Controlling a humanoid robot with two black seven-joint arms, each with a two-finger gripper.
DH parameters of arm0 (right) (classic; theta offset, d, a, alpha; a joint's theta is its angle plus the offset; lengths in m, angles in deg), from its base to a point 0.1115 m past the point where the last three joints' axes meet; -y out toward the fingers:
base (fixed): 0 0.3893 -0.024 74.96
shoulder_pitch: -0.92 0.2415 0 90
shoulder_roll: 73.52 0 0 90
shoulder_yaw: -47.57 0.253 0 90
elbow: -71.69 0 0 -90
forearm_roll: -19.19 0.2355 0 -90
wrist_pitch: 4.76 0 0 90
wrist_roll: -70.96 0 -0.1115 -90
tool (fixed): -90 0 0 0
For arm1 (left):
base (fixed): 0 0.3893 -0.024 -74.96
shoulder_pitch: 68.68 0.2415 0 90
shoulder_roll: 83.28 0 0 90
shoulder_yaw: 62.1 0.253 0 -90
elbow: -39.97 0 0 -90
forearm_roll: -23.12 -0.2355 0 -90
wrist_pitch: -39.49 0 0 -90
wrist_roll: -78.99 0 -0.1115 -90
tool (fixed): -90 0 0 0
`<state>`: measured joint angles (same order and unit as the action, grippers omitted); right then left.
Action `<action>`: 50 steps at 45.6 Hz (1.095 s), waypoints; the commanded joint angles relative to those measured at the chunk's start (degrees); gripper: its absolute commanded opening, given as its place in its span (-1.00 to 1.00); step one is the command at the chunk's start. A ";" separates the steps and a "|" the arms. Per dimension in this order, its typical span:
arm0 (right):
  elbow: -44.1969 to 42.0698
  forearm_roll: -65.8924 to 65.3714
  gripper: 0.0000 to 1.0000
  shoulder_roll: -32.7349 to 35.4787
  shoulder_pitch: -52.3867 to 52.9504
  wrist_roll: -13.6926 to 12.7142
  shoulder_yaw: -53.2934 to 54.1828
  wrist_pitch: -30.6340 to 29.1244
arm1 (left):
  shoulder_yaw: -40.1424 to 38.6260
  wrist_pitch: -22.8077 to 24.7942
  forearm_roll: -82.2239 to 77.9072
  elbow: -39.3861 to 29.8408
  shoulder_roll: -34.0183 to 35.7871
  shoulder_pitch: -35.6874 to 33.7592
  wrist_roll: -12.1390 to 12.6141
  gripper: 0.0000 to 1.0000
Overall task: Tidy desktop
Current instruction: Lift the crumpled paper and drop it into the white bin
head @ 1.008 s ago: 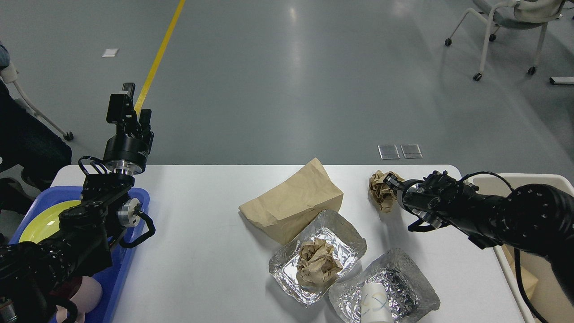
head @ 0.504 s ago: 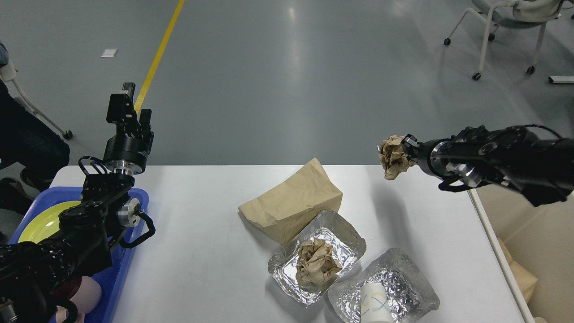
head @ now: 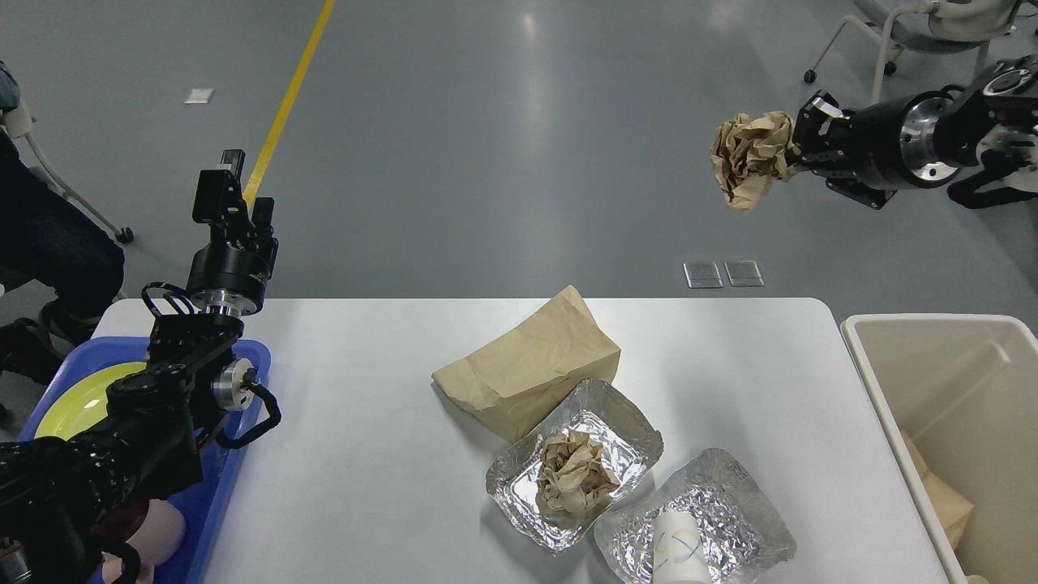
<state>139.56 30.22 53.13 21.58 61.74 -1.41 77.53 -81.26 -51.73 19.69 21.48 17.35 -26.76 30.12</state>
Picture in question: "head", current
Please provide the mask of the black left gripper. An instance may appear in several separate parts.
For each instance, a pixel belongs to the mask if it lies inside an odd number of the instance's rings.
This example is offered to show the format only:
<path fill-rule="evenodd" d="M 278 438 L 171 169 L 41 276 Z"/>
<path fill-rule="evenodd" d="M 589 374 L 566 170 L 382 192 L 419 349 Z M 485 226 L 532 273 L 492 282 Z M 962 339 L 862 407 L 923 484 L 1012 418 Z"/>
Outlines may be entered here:
<path fill-rule="evenodd" d="M 256 197 L 250 221 L 241 186 L 245 158 L 243 149 L 226 149 L 216 169 L 198 174 L 192 219 L 208 227 L 211 243 L 193 256 L 186 293 L 207 313 L 260 313 L 273 277 L 279 247 L 273 230 L 275 200 Z M 253 243 L 255 251 L 245 249 Z"/>

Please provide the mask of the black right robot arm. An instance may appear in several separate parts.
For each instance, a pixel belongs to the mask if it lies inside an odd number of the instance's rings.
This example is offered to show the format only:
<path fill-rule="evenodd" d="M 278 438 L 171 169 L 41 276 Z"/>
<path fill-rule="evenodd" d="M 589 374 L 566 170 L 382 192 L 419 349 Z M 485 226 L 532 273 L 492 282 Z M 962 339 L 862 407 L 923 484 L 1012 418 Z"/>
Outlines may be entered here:
<path fill-rule="evenodd" d="M 800 108 L 788 163 L 869 208 L 901 190 L 944 189 L 965 208 L 1036 197 L 1037 62 L 1001 59 L 950 84 L 864 109 L 816 92 Z"/>

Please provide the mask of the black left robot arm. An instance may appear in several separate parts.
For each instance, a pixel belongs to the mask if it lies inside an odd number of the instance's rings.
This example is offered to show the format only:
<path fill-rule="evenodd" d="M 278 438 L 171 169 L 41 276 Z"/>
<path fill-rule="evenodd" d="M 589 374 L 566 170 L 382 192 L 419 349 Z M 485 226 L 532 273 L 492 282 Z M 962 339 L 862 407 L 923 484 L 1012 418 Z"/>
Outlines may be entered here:
<path fill-rule="evenodd" d="M 257 366 L 233 351 L 244 318 L 263 309 L 278 251 L 274 200 L 243 196 L 245 156 L 226 149 L 218 169 L 200 171 L 192 218 L 210 241 L 186 287 L 142 288 L 153 315 L 145 367 L 108 385 L 105 417 L 67 440 L 2 445 L 4 582 L 86 583 L 108 553 L 125 565 L 116 581 L 133 583 L 139 554 L 97 526 L 203 481 L 212 444 L 245 448 L 281 422 Z"/>

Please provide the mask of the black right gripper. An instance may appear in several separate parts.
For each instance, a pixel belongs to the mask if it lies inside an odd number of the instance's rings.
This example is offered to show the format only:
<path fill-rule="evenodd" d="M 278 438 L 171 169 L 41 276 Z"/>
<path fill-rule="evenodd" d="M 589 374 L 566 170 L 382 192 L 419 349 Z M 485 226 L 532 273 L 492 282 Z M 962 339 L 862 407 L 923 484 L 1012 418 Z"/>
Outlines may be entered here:
<path fill-rule="evenodd" d="M 938 188 L 960 173 L 937 152 L 937 126 L 952 99 L 930 90 L 861 110 L 826 90 L 801 106 L 791 169 L 826 178 L 826 187 L 867 208 L 882 210 L 902 189 Z"/>

